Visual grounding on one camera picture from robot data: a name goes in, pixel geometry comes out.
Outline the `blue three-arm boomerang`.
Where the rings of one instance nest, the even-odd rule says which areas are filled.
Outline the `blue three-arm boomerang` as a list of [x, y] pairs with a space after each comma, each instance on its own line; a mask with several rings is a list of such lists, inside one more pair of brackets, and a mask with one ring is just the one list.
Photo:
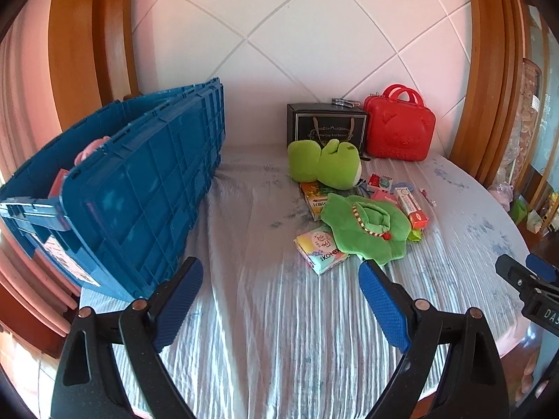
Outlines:
[[[364, 197], [369, 197], [370, 198], [371, 192], [367, 191], [367, 181], [360, 180], [356, 187]], [[395, 196], [395, 188], [396, 187], [406, 187], [411, 192], [414, 191], [414, 185], [413, 184], [409, 184], [409, 183], [406, 183], [406, 182], [400, 182], [400, 183], [395, 183], [395, 184], [392, 185], [392, 189], [391, 189], [390, 194], [393, 194]]]

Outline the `metal nail clipper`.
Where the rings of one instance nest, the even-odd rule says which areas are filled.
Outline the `metal nail clipper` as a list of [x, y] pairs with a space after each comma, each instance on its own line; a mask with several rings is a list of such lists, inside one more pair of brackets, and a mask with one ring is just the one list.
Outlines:
[[344, 108], [361, 108], [362, 104], [359, 100], [344, 100], [343, 98], [332, 98], [331, 103]]

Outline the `pink wet wipes pack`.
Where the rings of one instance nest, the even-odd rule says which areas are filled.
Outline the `pink wet wipes pack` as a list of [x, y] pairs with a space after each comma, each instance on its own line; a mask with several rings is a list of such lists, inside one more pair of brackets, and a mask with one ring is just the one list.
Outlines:
[[379, 189], [379, 188], [377, 188], [377, 189], [375, 189], [374, 191], [371, 192], [370, 198], [372, 200], [387, 201], [388, 203], [393, 203], [395, 205], [398, 204], [398, 200], [393, 194], [390, 194], [390, 193], [384, 191], [383, 189]]

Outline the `black gift box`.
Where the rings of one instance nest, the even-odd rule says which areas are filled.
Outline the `black gift box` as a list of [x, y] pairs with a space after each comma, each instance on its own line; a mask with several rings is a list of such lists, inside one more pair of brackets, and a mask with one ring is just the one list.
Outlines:
[[359, 108], [332, 103], [287, 105], [287, 144], [314, 140], [322, 148], [332, 139], [349, 142], [363, 153], [368, 115]]

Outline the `blue plastic storage crate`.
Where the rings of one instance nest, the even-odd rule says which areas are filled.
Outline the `blue plastic storage crate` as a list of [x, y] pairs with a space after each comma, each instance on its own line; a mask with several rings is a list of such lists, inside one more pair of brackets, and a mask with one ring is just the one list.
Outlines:
[[125, 302], [149, 297], [178, 269], [224, 140], [218, 79], [114, 101], [12, 175], [2, 219], [26, 253], [43, 252], [79, 286]]

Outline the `wooden door frame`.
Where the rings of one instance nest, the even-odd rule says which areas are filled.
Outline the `wooden door frame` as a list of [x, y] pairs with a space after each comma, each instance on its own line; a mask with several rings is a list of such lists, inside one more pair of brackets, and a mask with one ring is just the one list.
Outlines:
[[471, 0], [467, 91], [450, 161], [485, 187], [511, 137], [525, 53], [521, 0]]

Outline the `pink pig plush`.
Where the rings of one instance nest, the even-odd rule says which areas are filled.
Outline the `pink pig plush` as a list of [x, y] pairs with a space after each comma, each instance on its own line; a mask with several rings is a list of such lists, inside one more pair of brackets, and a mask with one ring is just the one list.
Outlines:
[[91, 154], [93, 154], [98, 148], [104, 145], [107, 141], [110, 140], [110, 136], [105, 135], [104, 137], [98, 138], [90, 142], [81, 152], [77, 154], [74, 159], [74, 166], [78, 166], [81, 164], [85, 159], [87, 159]]

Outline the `green wet wipes pack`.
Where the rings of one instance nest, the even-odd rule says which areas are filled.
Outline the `green wet wipes pack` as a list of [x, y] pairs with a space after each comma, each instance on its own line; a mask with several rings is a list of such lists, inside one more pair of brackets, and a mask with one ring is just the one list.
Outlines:
[[407, 237], [409, 242], [420, 242], [423, 240], [423, 231], [421, 229], [412, 229]]

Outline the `red green medicine box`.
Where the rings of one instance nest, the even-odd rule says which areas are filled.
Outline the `red green medicine box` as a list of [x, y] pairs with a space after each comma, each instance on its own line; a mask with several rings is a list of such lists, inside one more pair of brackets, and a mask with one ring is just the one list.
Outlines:
[[391, 177], [373, 173], [367, 181], [367, 191], [376, 192], [383, 191], [390, 193], [392, 189], [393, 180]]

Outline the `red white ointment box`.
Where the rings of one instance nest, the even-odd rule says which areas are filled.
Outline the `red white ointment box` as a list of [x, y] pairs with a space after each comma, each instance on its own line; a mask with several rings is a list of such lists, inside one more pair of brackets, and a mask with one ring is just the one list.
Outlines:
[[399, 206], [410, 221], [413, 230], [424, 230], [429, 222], [413, 193], [407, 187], [395, 187], [394, 194]]

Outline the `green yellow medicine box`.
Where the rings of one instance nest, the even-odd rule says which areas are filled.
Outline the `green yellow medicine box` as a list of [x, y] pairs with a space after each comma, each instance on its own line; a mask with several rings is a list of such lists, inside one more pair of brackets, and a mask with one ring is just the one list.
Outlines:
[[314, 221], [319, 221], [322, 209], [328, 201], [328, 195], [334, 193], [334, 190], [320, 182], [299, 183], [298, 187], [309, 208], [311, 217]]

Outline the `green frog plush toy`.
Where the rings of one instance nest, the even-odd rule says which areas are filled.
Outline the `green frog plush toy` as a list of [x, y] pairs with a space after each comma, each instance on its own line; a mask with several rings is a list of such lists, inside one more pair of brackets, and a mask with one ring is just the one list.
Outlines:
[[314, 140], [300, 140], [287, 148], [290, 177], [298, 183], [320, 182], [327, 187], [349, 190], [362, 173], [360, 154], [349, 142], [330, 140], [325, 147]]

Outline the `red toy suitcase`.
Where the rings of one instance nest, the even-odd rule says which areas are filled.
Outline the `red toy suitcase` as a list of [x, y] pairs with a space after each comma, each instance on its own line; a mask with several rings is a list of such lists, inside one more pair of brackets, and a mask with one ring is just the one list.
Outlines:
[[368, 96], [363, 109], [368, 115], [368, 155], [406, 162], [426, 159], [436, 117], [416, 90], [392, 84], [381, 95]]

